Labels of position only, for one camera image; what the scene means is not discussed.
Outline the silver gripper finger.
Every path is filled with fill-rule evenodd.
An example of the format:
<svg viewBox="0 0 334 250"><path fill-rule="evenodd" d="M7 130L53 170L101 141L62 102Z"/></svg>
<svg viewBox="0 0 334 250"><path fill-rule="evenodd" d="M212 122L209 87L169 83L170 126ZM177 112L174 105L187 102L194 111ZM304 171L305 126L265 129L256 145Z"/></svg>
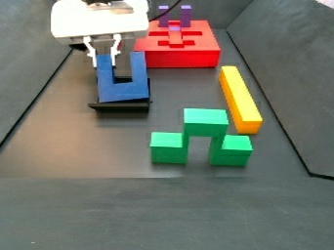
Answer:
<svg viewBox="0 0 334 250"><path fill-rule="evenodd" d="M122 54L119 46L122 44L122 35L121 34L115 34L113 36L113 40L114 40L114 45L111 46L110 49L110 55L111 55L111 63L113 65L117 65L117 57Z"/></svg>
<svg viewBox="0 0 334 250"><path fill-rule="evenodd" d="M89 49L87 56L91 57L93 67L97 68L97 50L93 47L93 39L90 36L83 38L83 43Z"/></svg>

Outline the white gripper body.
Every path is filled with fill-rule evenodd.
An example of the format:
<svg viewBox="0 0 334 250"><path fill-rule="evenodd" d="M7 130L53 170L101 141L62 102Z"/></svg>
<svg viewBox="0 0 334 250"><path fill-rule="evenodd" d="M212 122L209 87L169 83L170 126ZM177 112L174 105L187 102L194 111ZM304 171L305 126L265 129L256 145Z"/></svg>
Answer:
<svg viewBox="0 0 334 250"><path fill-rule="evenodd" d="M58 0L51 9L51 33L63 44L86 37L106 40L114 34L138 38L149 30L146 0Z"/></svg>

